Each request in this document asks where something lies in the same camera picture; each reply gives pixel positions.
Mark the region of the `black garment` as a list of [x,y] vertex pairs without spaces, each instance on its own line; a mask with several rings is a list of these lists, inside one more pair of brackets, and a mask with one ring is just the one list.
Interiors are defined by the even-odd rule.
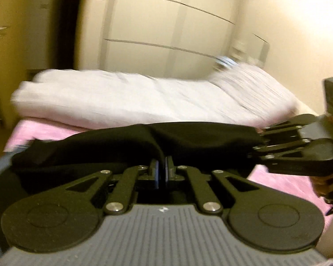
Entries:
[[261,142],[253,127],[186,122],[91,130],[52,142],[36,139],[0,175],[0,215],[22,198],[99,170],[121,173],[167,157],[203,172],[226,168],[246,177]]

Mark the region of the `blue striped item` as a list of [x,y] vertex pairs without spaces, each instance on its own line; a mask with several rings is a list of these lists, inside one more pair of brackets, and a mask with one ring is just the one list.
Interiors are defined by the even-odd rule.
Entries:
[[226,56],[218,56],[215,59],[214,69],[218,71],[230,70],[237,67],[239,64],[233,59]]

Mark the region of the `pink rose blanket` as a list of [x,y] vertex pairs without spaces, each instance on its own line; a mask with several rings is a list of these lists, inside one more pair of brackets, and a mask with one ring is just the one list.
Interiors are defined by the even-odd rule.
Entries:
[[[87,129],[45,119],[22,119],[8,139],[5,151],[12,151],[17,146],[25,145],[33,139],[57,141],[84,131],[87,131]],[[249,179],[264,186],[306,199],[315,204],[323,213],[331,208],[331,205],[317,197],[307,176],[272,174],[268,172],[264,165],[258,164],[251,172]]]

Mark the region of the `cream built-in wardrobe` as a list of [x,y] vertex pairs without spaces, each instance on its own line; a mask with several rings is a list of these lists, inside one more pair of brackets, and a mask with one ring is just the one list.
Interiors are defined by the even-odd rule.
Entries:
[[208,75],[241,0],[80,0],[74,66],[164,78]]

